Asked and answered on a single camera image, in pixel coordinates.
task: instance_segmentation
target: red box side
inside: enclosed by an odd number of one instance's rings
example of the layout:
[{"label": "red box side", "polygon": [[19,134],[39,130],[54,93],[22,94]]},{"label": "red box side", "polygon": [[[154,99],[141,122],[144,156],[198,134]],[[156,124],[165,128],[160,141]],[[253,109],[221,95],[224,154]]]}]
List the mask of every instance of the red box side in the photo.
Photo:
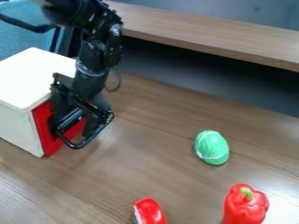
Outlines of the red box side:
[{"label": "red box side", "polygon": [[[48,128],[48,119],[53,115],[50,101],[46,101],[32,111],[34,121],[38,130],[40,142],[42,144],[45,155],[54,154],[62,145],[63,142],[51,135]],[[65,136],[68,139],[75,137],[84,127],[84,119],[76,123],[70,128]]]}]

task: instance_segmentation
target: toy bell pepper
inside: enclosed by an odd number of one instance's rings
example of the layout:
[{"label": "toy bell pepper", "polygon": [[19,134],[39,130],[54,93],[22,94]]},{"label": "toy bell pepper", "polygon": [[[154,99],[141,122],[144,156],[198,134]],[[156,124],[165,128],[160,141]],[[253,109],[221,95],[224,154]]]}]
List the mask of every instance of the toy bell pepper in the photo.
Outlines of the toy bell pepper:
[{"label": "toy bell pepper", "polygon": [[249,185],[235,185],[226,196],[222,224],[261,224],[268,208],[268,198],[264,193]]},{"label": "toy bell pepper", "polygon": [[142,199],[134,205],[138,224],[167,224],[160,206],[153,199]]}]

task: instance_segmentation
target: green ball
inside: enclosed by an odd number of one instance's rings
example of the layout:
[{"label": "green ball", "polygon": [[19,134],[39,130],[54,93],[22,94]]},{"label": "green ball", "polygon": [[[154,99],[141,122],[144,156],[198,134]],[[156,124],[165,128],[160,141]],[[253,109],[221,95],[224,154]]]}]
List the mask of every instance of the green ball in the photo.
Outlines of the green ball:
[{"label": "green ball", "polygon": [[210,165],[222,165],[229,158],[227,141],[214,130],[200,132],[196,136],[194,150],[199,158]]}]

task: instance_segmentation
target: pepper stem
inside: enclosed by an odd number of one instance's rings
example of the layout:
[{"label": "pepper stem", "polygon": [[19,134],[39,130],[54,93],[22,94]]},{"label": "pepper stem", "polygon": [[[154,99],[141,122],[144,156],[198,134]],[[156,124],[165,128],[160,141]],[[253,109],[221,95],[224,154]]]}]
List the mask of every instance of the pepper stem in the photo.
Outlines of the pepper stem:
[{"label": "pepper stem", "polygon": [[254,198],[254,193],[249,188],[241,187],[240,193],[245,194],[247,200],[252,200]]}]

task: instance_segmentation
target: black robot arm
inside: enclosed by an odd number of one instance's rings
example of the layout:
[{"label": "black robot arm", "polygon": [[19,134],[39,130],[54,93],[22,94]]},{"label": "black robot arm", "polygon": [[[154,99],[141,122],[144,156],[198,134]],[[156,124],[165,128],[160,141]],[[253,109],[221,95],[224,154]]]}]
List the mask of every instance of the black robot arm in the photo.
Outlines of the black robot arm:
[{"label": "black robot arm", "polygon": [[[84,33],[74,78],[60,73],[53,75],[53,116],[48,121],[53,136],[77,150],[91,142],[114,118],[101,91],[110,69],[122,59],[122,20],[101,0],[37,1],[54,24],[79,28]],[[33,32],[46,32],[54,27],[53,24],[32,26],[2,14],[0,19]],[[85,139],[72,143],[64,133],[83,118]]]}]

